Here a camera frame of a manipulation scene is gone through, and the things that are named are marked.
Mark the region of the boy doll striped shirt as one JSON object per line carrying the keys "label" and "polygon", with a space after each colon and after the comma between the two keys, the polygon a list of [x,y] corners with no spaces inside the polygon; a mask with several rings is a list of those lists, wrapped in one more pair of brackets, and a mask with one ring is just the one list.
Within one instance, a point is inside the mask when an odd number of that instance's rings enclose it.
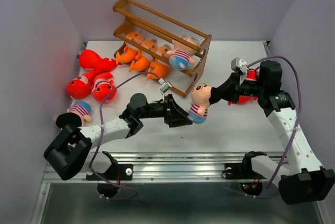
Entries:
{"label": "boy doll striped shirt", "polygon": [[166,52],[169,64],[172,67],[179,71],[184,71],[188,68],[189,64],[196,63],[196,60],[193,58],[197,52],[196,50],[176,40],[172,40],[172,44],[173,49]]}

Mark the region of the orange shark plush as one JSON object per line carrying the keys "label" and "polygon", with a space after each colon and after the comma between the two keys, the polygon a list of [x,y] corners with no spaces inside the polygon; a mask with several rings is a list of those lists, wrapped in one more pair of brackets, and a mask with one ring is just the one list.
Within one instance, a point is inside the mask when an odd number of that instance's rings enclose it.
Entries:
{"label": "orange shark plush", "polygon": [[[142,32],[133,30],[126,34],[126,38],[131,40],[132,42],[135,42],[137,44],[142,44],[144,40],[144,36]],[[136,55],[138,54],[138,48],[136,48],[134,45],[125,42],[124,52],[123,54],[116,53],[116,63],[129,63],[132,62]]]}
{"label": "orange shark plush", "polygon": [[[157,51],[157,40],[150,39],[146,40],[141,44],[144,48],[150,50],[151,52]],[[131,71],[137,71],[141,72],[146,70],[151,62],[154,61],[154,57],[151,54],[148,54],[145,51],[139,50],[138,54],[136,55],[135,59],[132,61],[129,72]]]}
{"label": "orange shark plush", "polygon": [[[172,50],[172,48],[169,45],[164,44],[156,50],[156,54],[168,60],[169,57],[166,53],[170,50]],[[159,59],[155,59],[151,62],[148,71],[157,74],[159,77],[165,77],[170,71],[170,65]]]}

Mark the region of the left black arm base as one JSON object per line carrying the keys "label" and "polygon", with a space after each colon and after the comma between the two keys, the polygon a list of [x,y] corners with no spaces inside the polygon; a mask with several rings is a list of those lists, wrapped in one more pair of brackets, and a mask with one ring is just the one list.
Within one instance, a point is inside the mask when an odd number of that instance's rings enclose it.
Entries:
{"label": "left black arm base", "polygon": [[97,164],[98,174],[110,181],[131,181],[133,164],[118,162],[109,152],[100,152],[93,162]]}

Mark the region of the boy doll blue pants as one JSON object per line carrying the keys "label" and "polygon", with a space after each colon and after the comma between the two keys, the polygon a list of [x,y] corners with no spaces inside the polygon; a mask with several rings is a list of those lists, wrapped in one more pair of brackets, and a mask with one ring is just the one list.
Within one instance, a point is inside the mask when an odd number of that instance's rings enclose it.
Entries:
{"label": "boy doll blue pants", "polygon": [[191,93],[190,108],[188,116],[195,124],[202,124],[206,121],[210,105],[220,101],[218,90],[205,83],[198,84]]}

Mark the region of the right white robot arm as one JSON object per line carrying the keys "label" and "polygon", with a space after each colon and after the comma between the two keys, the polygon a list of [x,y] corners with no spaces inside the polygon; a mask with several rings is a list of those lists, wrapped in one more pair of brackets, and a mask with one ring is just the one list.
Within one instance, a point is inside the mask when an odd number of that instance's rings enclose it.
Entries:
{"label": "right white robot arm", "polygon": [[240,96],[256,97],[273,126],[284,152],[279,162],[264,152],[248,152],[241,163],[226,164],[227,179],[259,176],[278,188],[288,204],[322,201],[334,186],[334,170],[326,169],[312,151],[299,125],[301,109],[289,93],[281,89],[282,68],[276,61],[261,59],[255,80],[246,79],[249,65],[235,58],[229,78],[211,92],[212,103],[220,99],[236,103]]}

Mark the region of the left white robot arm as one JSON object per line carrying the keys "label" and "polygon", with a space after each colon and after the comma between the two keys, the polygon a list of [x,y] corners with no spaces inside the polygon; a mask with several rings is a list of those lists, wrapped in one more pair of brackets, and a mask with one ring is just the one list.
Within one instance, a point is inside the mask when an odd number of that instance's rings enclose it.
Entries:
{"label": "left white robot arm", "polygon": [[158,102],[148,103],[144,94],[136,93],[114,120],[89,127],[66,125],[46,148],[43,157],[64,181],[79,172],[94,173],[93,164],[98,155],[89,156],[91,150],[98,150],[104,143],[136,135],[143,127],[141,120],[147,118],[163,118],[171,128],[193,123],[188,112],[175,102],[171,94]]}

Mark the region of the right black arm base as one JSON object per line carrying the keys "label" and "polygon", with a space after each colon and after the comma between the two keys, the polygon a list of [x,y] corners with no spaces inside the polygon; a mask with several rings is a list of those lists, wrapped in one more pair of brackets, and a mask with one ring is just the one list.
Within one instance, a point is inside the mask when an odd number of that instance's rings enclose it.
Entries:
{"label": "right black arm base", "polygon": [[230,162],[224,164],[224,170],[221,173],[221,177],[227,180],[248,180],[248,179],[263,179],[264,176],[257,173],[252,168],[252,159],[254,158],[269,158],[273,161],[266,153],[261,151],[250,151],[246,153],[240,162]]}

